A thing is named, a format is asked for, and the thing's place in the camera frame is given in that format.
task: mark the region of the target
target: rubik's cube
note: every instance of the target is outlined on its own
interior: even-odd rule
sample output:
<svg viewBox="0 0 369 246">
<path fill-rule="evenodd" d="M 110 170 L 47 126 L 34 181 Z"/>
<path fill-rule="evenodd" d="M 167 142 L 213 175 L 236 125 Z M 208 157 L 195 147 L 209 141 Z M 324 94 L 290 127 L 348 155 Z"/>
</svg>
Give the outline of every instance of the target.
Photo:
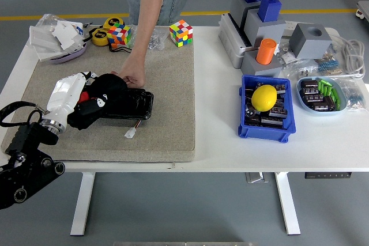
<svg viewBox="0 0 369 246">
<path fill-rule="evenodd" d="M 127 25 L 116 23 L 108 31 L 108 40 L 112 48 L 119 45 L 125 46 L 131 38 L 131 28 Z"/>
<path fill-rule="evenodd" d="M 180 20 L 171 25 L 169 31 L 171 32 L 171 39 L 177 47 L 192 43 L 193 29 L 184 20 Z"/>
</svg>

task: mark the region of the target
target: wire bundle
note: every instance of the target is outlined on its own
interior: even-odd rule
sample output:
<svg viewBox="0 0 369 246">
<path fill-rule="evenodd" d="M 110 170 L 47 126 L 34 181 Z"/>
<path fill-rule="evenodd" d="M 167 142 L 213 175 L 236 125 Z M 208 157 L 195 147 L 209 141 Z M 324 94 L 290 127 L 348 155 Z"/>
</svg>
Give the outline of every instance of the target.
<svg viewBox="0 0 369 246">
<path fill-rule="evenodd" d="M 343 37 L 329 34 L 342 40 L 341 53 L 344 57 L 344 70 L 346 75 L 339 77 L 352 77 L 362 79 L 365 75 L 364 44 L 358 40 L 346 40 Z"/>
</svg>

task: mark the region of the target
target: gray floor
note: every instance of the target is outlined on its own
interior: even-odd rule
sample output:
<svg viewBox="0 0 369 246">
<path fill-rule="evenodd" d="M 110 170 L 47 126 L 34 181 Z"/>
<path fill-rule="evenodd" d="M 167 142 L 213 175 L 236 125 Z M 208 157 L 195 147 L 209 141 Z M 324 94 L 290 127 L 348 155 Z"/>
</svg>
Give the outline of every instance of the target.
<svg viewBox="0 0 369 246">
<path fill-rule="evenodd" d="M 358 0 L 281 0 L 284 10 L 355 9 Z M 228 10 L 230 0 L 189 0 L 186 11 Z M 125 0 L 0 0 L 0 17 L 127 13 Z M 353 13 L 284 14 L 369 43 Z M 188 16 L 218 26 L 219 16 Z M 77 19 L 101 24 L 104 18 Z M 0 21 L 0 90 L 35 20 Z M 369 74 L 365 77 L 369 83 Z M 1 245 L 113 245 L 114 241 L 252 241 L 259 245 L 369 245 L 369 174 L 344 180 L 289 180 L 302 234 L 287 236 L 274 176 L 250 185 L 242 173 L 97 174 L 84 237 L 70 237 L 81 181 L 65 173 L 24 204 L 0 211 Z"/>
</svg>

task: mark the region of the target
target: yellow floor line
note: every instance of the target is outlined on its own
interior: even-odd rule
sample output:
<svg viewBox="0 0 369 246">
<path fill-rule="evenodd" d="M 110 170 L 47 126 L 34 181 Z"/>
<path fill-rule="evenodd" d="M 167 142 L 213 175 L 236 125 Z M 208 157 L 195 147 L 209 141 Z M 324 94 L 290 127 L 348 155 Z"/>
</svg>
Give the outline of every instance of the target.
<svg viewBox="0 0 369 246">
<path fill-rule="evenodd" d="M 332 14 L 332 13 L 354 13 L 356 9 L 316 9 L 316 10 L 282 10 L 281 14 Z M 204 11 L 204 12 L 182 12 L 182 16 L 219 16 L 229 11 Z M 59 14 L 60 18 L 109 18 L 128 17 L 128 13 L 122 14 Z M 0 17 L 0 21 L 14 20 L 39 20 L 42 16 L 8 16 Z"/>
</svg>

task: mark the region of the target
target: table leg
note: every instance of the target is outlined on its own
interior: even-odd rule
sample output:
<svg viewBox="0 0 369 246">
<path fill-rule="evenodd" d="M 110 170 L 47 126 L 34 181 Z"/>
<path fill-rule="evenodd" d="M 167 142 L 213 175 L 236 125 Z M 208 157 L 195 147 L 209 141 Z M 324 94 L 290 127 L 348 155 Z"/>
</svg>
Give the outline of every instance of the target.
<svg viewBox="0 0 369 246">
<path fill-rule="evenodd" d="M 74 213 L 73 224 L 71 226 L 71 236 L 83 236 L 85 233 L 88 208 L 91 200 L 93 181 L 95 180 L 95 172 L 82 172 L 82 182 L 80 193 Z"/>
<path fill-rule="evenodd" d="M 301 234 L 295 204 L 293 203 L 291 189 L 289 187 L 288 172 L 276 172 L 276 181 L 281 200 L 284 223 L 287 234 Z"/>
</svg>

